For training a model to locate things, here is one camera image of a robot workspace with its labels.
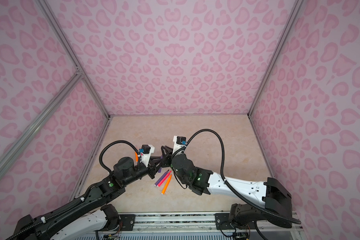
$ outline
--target pink marker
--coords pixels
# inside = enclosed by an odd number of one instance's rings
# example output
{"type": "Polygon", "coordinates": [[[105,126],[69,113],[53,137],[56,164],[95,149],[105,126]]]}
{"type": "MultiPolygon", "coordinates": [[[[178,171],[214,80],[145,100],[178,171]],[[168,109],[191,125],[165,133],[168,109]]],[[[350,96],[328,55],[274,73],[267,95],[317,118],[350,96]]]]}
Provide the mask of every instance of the pink marker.
{"type": "Polygon", "coordinates": [[[170,171],[169,173],[167,173],[167,175],[163,178],[163,180],[161,180],[161,182],[157,185],[158,187],[163,184],[163,182],[167,179],[167,177],[169,177],[169,175],[171,175],[171,172],[172,172],[172,171],[170,171]]]}

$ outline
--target black flexible conduit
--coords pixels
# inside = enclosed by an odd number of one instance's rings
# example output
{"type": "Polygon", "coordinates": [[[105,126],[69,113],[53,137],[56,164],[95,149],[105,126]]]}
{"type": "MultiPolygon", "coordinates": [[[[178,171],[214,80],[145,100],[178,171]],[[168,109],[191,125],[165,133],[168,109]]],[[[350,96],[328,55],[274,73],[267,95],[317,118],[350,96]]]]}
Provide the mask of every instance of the black flexible conduit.
{"type": "Polygon", "coordinates": [[[103,155],[104,153],[108,150],[108,148],[110,148],[111,146],[115,145],[115,144],[118,144],[118,143],[125,143],[125,144],[128,144],[129,146],[131,146],[131,148],[133,148],[133,150],[137,153],[137,156],[138,156],[138,160],[137,160],[137,169],[140,170],[140,164],[141,164],[141,156],[140,156],[140,153],[139,151],[136,149],[136,147],[128,142],[128,141],[125,141],[125,140],[118,140],[118,141],[114,141],[114,142],[111,142],[110,144],[108,144],[100,153],[99,155],[99,162],[100,162],[100,165],[109,172],[109,174],[112,174],[112,171],[110,170],[109,167],[107,167],[104,163],[103,163],[103,155]]]}
{"type": "Polygon", "coordinates": [[[201,132],[212,132],[213,134],[216,135],[216,137],[219,139],[220,141],[220,145],[221,145],[221,167],[220,167],[220,175],[221,175],[221,178],[223,179],[224,183],[227,185],[227,187],[236,195],[238,196],[241,200],[243,200],[244,202],[246,202],[247,204],[249,204],[250,206],[272,216],[272,217],[275,217],[275,218],[279,218],[279,219],[282,219],[284,221],[287,221],[287,222],[291,222],[291,223],[295,223],[295,224],[301,224],[301,221],[299,219],[296,219],[296,218],[292,218],[292,217],[286,217],[286,216],[283,216],[283,215],[280,215],[280,214],[277,214],[275,212],[272,212],[268,209],[265,209],[263,207],[260,207],[259,205],[257,204],[254,204],[253,202],[251,202],[250,200],[246,199],[243,195],[241,195],[238,191],[236,191],[230,184],[229,182],[225,179],[225,176],[224,176],[224,160],[225,160],[225,151],[224,151],[224,144],[223,144],[223,140],[221,139],[221,137],[219,136],[219,134],[217,134],[217,132],[211,130],[211,129],[201,129],[197,132],[195,132],[195,134],[192,135],[192,137],[187,141],[187,144],[186,146],[189,145],[189,143],[192,141],[192,139],[199,133],[201,132]]]}
{"type": "MultiPolygon", "coordinates": [[[[80,197],[78,197],[78,198],[76,199],[77,201],[76,201],[72,206],[70,206],[69,208],[64,209],[64,210],[62,210],[62,211],[60,211],[60,212],[58,212],[58,213],[55,213],[55,214],[49,216],[48,218],[45,219],[45,221],[47,222],[48,220],[51,220],[52,218],[58,217],[58,216],[60,216],[61,214],[64,214],[64,213],[66,213],[66,212],[69,212],[69,211],[71,211],[72,209],[74,209],[75,207],[77,207],[78,205],[80,205],[80,204],[82,203],[81,198],[83,197],[84,199],[86,199],[86,198],[88,197],[88,195],[89,195],[89,192],[91,191],[91,189],[92,189],[95,185],[96,185],[96,184],[91,184],[91,185],[87,188],[86,192],[85,192],[83,195],[81,195],[80,197]]],[[[43,224],[43,221],[39,221],[38,223],[35,223],[35,224],[33,224],[33,225],[29,226],[29,227],[26,227],[26,228],[20,230],[19,232],[13,234],[12,236],[10,236],[9,238],[7,238],[6,240],[12,240],[12,239],[20,236],[21,234],[23,234],[23,233],[31,230],[32,228],[35,228],[35,227],[37,227],[37,226],[39,226],[39,225],[42,225],[42,224],[43,224]]]]}
{"type": "Polygon", "coordinates": [[[256,228],[257,233],[260,235],[260,237],[262,237],[264,240],[268,240],[259,230],[258,226],[257,226],[257,221],[254,221],[254,228],[256,228]]]}

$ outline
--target pink patterned wallpaper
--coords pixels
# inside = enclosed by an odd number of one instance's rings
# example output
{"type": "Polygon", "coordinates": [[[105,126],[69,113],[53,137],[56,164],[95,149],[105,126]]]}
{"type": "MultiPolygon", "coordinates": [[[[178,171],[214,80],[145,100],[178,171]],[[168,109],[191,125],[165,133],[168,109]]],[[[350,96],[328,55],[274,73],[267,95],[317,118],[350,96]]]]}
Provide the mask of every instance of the pink patterned wallpaper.
{"type": "Polygon", "coordinates": [[[0,157],[73,72],[33,0],[0,1],[0,157]]]}
{"type": "Polygon", "coordinates": [[[0,181],[0,239],[21,217],[68,202],[104,121],[80,81],[0,181]]]}
{"type": "Polygon", "coordinates": [[[254,122],[309,239],[360,239],[360,1],[308,1],[254,122]]]}
{"type": "Polygon", "coordinates": [[[49,1],[111,114],[247,113],[293,3],[49,1]]]}

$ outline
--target robotic arm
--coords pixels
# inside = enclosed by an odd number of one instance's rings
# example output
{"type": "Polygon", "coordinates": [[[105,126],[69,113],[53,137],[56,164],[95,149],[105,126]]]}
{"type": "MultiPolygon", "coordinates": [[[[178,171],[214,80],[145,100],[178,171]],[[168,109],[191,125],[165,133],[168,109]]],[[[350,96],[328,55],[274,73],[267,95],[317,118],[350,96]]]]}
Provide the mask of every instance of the robotic arm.
{"type": "Polygon", "coordinates": [[[115,230],[121,223],[120,216],[114,206],[108,203],[123,194],[128,184],[142,179],[143,176],[149,175],[154,179],[160,167],[171,167],[175,178],[198,195],[224,194],[239,197],[249,203],[231,206],[229,221],[236,228],[243,229],[249,222],[265,219],[284,228],[291,228],[291,222],[300,224],[299,220],[291,217],[291,195],[278,180],[268,178],[267,182],[249,182],[225,178],[222,171],[218,174],[195,167],[193,162],[187,159],[184,151],[197,133],[188,142],[185,141],[185,137],[175,136],[174,147],[162,146],[160,157],[151,156],[154,152],[152,145],[143,145],[137,150],[127,141],[109,144],[99,156],[101,166],[109,172],[107,177],[90,185],[79,198],[52,212],[36,218],[30,215],[21,218],[16,225],[14,235],[7,240],[70,240],[94,230],[115,230]],[[116,143],[126,143],[134,149],[138,154],[136,166],[130,157],[121,158],[114,165],[113,170],[103,164],[102,155],[116,143]],[[101,209],[82,217],[98,207],[101,209]]]}

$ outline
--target marker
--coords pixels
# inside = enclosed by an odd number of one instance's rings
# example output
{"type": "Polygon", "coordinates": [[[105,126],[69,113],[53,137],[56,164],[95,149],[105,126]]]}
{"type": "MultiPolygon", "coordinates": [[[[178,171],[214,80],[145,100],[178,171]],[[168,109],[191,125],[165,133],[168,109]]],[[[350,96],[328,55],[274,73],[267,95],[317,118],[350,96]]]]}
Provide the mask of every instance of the marker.
{"type": "Polygon", "coordinates": [[[164,172],[164,174],[157,180],[157,182],[155,182],[155,186],[157,186],[161,180],[163,180],[163,178],[167,175],[167,173],[169,172],[169,170],[167,170],[166,172],[164,172]]]}
{"type": "Polygon", "coordinates": [[[168,184],[169,184],[169,182],[171,181],[171,178],[172,178],[172,175],[169,176],[169,178],[168,178],[167,182],[165,183],[164,189],[163,189],[163,191],[161,192],[161,194],[164,195],[165,190],[167,189],[168,184]]]}
{"type": "Polygon", "coordinates": [[[161,182],[157,185],[158,187],[160,187],[163,182],[167,179],[167,177],[169,177],[169,175],[171,174],[172,171],[170,171],[169,173],[167,173],[167,175],[161,180],[161,182]]]}

